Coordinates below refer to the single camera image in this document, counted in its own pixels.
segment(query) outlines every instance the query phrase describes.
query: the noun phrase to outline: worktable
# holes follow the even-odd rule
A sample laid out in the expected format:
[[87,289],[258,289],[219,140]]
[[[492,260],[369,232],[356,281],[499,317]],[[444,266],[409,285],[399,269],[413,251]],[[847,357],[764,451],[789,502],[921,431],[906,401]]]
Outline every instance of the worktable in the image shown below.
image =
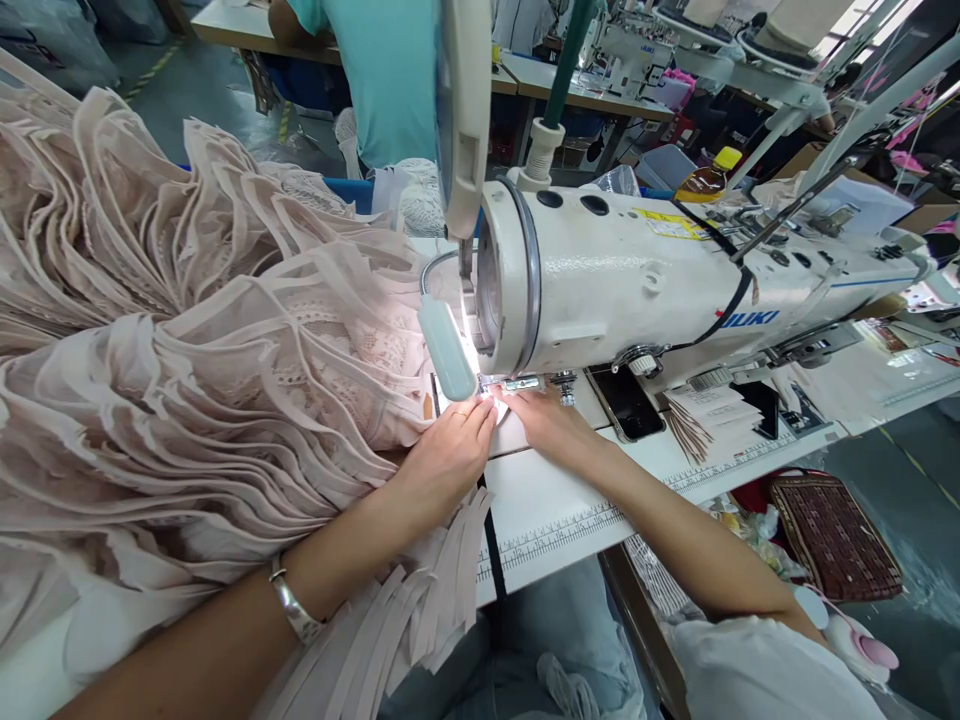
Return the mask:
[[[761,110],[766,110],[771,115],[783,106],[783,103],[780,102],[779,100],[764,100],[759,95],[754,95],[752,92],[747,92],[746,90],[741,90],[740,88],[728,86],[727,89],[730,90],[730,92],[732,92],[737,97],[743,98],[748,103],[750,103],[751,105],[755,105]],[[816,127],[813,124],[804,123],[803,125],[800,126],[800,128],[796,132],[800,132],[801,130],[804,130],[810,133],[811,135],[813,135],[814,137],[818,137],[821,140],[824,140],[825,142],[830,142],[831,140],[833,140],[833,137],[834,137],[830,133],[825,133],[823,130],[821,130],[820,128]]]
[[[523,125],[513,143],[513,165],[523,162],[523,150],[530,137],[530,126],[533,123],[534,108],[537,100],[546,100],[550,97],[553,79],[557,74],[557,66],[540,62],[531,58],[512,55],[504,52],[500,61],[507,72],[517,81],[517,95],[524,98]],[[597,165],[597,174],[602,174],[613,165],[613,154],[616,152],[627,124],[632,119],[653,120],[655,122],[670,121],[673,111],[666,105],[649,100],[629,100],[609,91],[590,88],[578,81],[579,74],[574,73],[567,92],[566,104],[587,110],[614,115],[616,124],[613,134],[607,141],[603,155]]]
[[[342,65],[340,49],[325,47],[319,51],[281,47],[270,32],[267,11],[245,5],[234,7],[224,0],[211,0],[192,21],[197,36],[211,45],[226,45],[241,50],[313,60],[326,65]],[[515,95],[517,84],[503,68],[492,76],[491,89],[503,95]]]
[[[437,253],[435,238],[412,241],[425,256]],[[891,356],[866,341],[837,353],[828,365],[814,372],[823,374],[825,381],[862,386],[858,389],[869,394],[880,411],[854,421],[834,422],[800,439],[781,422],[780,439],[757,436],[757,442],[744,447],[734,462],[712,467],[691,467],[669,430],[621,446],[655,477],[699,504],[843,438],[960,392],[960,368],[921,349]],[[577,409],[588,423],[617,442],[582,374],[576,397]],[[512,413],[496,431],[484,479],[495,493],[490,512],[508,593],[635,534],[609,501],[530,449]],[[484,539],[477,569],[477,605],[495,599],[490,551]],[[62,666],[70,616],[68,610],[0,665],[0,697],[10,717],[48,717],[78,691]]]
[[[799,439],[781,422],[778,440],[758,435],[757,442],[744,447],[735,462],[713,467],[691,466],[669,430],[637,443],[619,443],[605,418],[598,420],[598,401],[582,376],[576,385],[577,406],[601,435],[620,444],[659,480],[700,504],[843,438],[861,435],[960,392],[960,368],[920,348],[892,356],[869,341],[837,353],[814,373],[824,383],[857,387],[875,409],[855,420],[834,421]],[[508,593],[635,534],[616,507],[536,451],[497,456],[491,452],[491,457],[484,476],[496,494],[490,512]],[[484,547],[477,573],[478,604],[495,597],[490,553]]]

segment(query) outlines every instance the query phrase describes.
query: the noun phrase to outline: blue stripe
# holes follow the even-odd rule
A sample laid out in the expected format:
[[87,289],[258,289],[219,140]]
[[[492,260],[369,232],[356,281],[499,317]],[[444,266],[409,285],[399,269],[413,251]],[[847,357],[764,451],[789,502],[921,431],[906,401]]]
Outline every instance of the blue stripe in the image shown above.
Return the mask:
[[830,287],[850,287],[851,285],[883,285],[884,283],[891,282],[913,282],[913,278],[894,278],[893,280],[864,280],[863,282],[856,283],[839,283],[837,285],[831,285]]

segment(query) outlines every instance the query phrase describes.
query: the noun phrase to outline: gray pants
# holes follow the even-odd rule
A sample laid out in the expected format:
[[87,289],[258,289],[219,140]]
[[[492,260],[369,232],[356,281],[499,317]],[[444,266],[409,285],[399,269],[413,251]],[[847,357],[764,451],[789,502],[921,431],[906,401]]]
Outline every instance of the gray pants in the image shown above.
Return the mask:
[[595,557],[483,613],[436,675],[415,668],[381,720],[659,718]]

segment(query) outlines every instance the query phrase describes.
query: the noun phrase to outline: brown woven basket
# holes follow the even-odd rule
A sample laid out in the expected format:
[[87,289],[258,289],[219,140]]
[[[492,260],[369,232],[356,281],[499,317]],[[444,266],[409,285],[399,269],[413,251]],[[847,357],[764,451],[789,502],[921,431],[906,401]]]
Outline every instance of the brown woven basket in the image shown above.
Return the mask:
[[811,584],[837,603],[899,595],[900,565],[843,483],[825,473],[801,472],[773,480],[770,498]]

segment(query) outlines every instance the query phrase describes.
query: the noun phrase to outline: yellow bottle cap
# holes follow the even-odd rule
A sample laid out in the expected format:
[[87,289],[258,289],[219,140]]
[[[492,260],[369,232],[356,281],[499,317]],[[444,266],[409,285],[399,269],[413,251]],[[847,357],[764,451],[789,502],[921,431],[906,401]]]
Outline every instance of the yellow bottle cap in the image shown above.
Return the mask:
[[740,158],[742,157],[743,153],[739,150],[735,150],[731,147],[725,147],[723,150],[717,153],[717,157],[713,159],[713,164],[721,170],[733,170],[737,166],[737,163],[740,162]]

